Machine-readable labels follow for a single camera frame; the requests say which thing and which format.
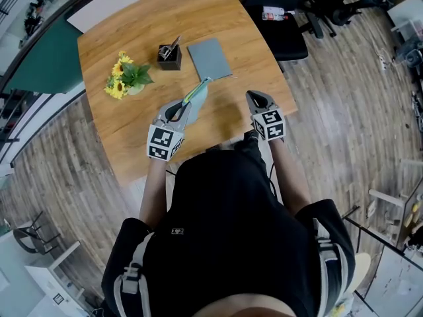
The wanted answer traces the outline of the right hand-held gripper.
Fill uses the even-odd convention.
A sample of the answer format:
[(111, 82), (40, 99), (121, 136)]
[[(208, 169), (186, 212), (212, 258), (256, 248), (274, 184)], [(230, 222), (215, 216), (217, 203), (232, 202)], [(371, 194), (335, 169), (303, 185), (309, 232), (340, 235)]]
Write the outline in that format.
[(265, 141), (281, 139), (286, 135), (286, 122), (282, 110), (266, 93), (248, 90), (246, 100), (252, 114), (252, 124)]

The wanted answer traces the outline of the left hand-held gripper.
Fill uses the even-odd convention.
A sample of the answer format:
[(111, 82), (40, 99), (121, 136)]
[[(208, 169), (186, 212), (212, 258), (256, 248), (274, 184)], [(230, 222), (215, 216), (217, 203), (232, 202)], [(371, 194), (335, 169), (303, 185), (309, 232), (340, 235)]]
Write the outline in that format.
[(184, 139), (184, 128), (188, 122), (191, 103), (183, 104), (182, 99), (163, 105), (147, 136), (147, 156), (170, 161), (179, 150)]

